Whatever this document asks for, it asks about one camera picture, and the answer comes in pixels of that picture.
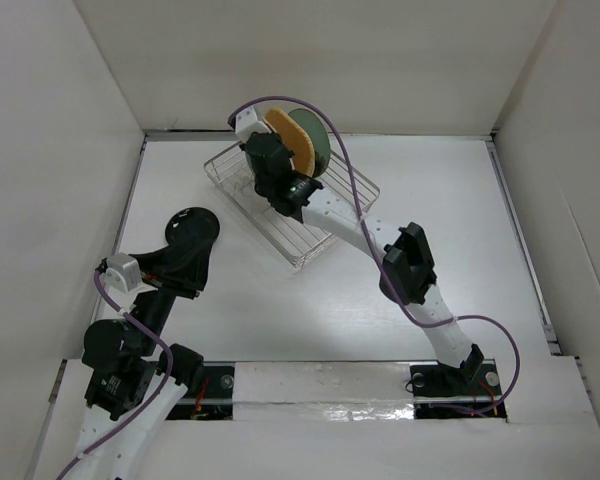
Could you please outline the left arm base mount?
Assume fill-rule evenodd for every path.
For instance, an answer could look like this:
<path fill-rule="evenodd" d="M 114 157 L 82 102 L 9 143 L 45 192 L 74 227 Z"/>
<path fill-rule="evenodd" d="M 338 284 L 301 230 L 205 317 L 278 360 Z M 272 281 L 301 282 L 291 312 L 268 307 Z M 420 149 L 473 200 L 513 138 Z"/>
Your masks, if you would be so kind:
<path fill-rule="evenodd" d="M 168 420 L 224 421 L 233 418 L 234 363 L 206 363 L 199 388 L 172 408 Z"/>

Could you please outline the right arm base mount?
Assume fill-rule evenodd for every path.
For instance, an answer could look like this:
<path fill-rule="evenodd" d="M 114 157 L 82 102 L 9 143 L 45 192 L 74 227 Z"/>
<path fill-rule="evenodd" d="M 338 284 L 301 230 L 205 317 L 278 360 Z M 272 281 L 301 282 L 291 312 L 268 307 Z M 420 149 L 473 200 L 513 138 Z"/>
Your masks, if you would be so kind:
<path fill-rule="evenodd" d="M 411 365 L 410 374 L 405 390 L 413 395 L 418 420 L 507 418 L 505 404 L 494 405 L 502 389 L 492 362 L 481 365 L 468 382 L 446 372 L 437 363 Z"/>

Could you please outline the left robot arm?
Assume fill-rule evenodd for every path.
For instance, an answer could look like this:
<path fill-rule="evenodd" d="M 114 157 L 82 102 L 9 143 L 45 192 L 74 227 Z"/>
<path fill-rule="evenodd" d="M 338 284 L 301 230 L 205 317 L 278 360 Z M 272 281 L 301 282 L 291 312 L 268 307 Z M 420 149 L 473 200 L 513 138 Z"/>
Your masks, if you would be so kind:
<path fill-rule="evenodd" d="M 92 323 L 81 361 L 92 371 L 75 453 L 61 479 L 132 479 L 170 410 L 204 386 L 203 357 L 161 334 L 177 298 L 195 299 L 217 236 L 170 234 L 150 253 L 101 261 L 94 285 L 116 312 Z"/>

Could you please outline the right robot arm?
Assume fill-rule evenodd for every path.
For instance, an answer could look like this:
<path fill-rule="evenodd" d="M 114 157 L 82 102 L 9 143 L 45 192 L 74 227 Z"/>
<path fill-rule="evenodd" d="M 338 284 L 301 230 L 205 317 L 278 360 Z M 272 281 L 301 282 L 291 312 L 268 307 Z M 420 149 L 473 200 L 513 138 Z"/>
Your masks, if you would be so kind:
<path fill-rule="evenodd" d="M 474 386 L 484 355 L 442 298 L 424 229 L 416 223 L 398 227 L 361 216 L 354 204 L 295 171 L 292 152 L 277 133 L 253 133 L 241 149 L 253 171 L 256 193 L 277 213 L 331 233 L 376 262 L 380 290 L 424 330 L 442 366 L 445 387 L 464 393 Z"/>

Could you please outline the orange woven oval plate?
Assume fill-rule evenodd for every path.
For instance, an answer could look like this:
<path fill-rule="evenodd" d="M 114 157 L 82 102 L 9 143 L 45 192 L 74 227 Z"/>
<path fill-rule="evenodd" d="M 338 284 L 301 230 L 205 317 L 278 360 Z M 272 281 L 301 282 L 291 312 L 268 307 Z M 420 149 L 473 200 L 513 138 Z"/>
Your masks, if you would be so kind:
<path fill-rule="evenodd" d="M 315 172 L 315 150 L 308 133 L 280 108 L 269 109 L 264 118 L 266 123 L 281 137 L 285 147 L 293 152 L 294 169 L 312 177 Z"/>

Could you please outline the light blue flower plate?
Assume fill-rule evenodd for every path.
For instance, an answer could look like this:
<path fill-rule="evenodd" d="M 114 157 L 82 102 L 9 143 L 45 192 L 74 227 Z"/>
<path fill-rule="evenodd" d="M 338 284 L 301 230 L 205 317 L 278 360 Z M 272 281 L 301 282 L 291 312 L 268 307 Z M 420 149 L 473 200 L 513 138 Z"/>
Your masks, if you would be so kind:
<path fill-rule="evenodd" d="M 320 118 L 312 111 L 297 108 L 289 113 L 294 120 L 309 136 L 314 147 L 314 178 L 325 173 L 331 159 L 331 144 L 325 126 Z"/>

